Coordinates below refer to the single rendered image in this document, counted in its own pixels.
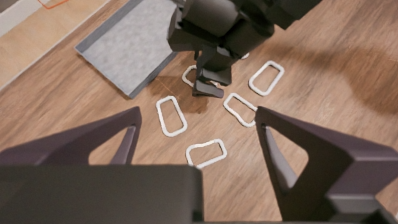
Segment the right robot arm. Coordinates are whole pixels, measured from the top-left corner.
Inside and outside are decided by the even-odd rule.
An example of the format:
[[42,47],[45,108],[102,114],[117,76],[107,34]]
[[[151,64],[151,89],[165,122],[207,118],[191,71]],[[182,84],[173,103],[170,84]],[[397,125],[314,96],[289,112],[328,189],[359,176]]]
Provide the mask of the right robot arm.
[[173,52],[203,50],[202,67],[219,72],[236,59],[223,35],[230,51],[246,56],[274,36],[274,24],[287,31],[323,1],[186,0],[175,9],[167,40]]

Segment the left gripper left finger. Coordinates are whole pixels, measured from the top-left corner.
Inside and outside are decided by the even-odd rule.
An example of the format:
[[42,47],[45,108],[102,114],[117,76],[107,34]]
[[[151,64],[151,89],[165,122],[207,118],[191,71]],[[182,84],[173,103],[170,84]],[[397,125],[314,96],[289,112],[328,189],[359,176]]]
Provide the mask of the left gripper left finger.
[[127,128],[109,164],[132,164],[141,125],[140,108],[134,106],[100,120],[4,148],[0,151],[0,163],[90,164],[89,156],[95,149]]

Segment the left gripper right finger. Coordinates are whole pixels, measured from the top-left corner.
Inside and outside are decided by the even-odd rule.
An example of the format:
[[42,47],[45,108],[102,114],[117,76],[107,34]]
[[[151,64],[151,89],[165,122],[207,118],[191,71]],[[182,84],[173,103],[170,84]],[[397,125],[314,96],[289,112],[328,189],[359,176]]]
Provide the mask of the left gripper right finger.
[[[398,178],[398,151],[391,146],[264,106],[257,106],[254,121],[282,221],[305,221],[330,196],[375,197]],[[269,127],[307,153],[299,176]]]

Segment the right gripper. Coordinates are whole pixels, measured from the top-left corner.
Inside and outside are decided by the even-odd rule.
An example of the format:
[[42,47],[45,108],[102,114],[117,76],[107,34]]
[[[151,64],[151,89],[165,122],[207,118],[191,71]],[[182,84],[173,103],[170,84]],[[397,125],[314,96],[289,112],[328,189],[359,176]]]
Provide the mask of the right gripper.
[[199,51],[195,51],[194,60],[197,61],[197,74],[196,74],[196,82],[194,84],[192,96],[202,97],[216,97],[216,98],[224,98],[224,89],[218,88],[217,85],[213,85],[207,83],[207,81],[215,81],[220,83],[222,86],[229,86],[232,84],[232,65],[241,60],[245,56],[240,56],[236,52],[230,51],[230,46],[228,45],[225,35],[222,36],[223,43],[226,49],[236,57],[234,61],[228,64],[219,72],[207,69],[202,67],[202,55],[199,56]]

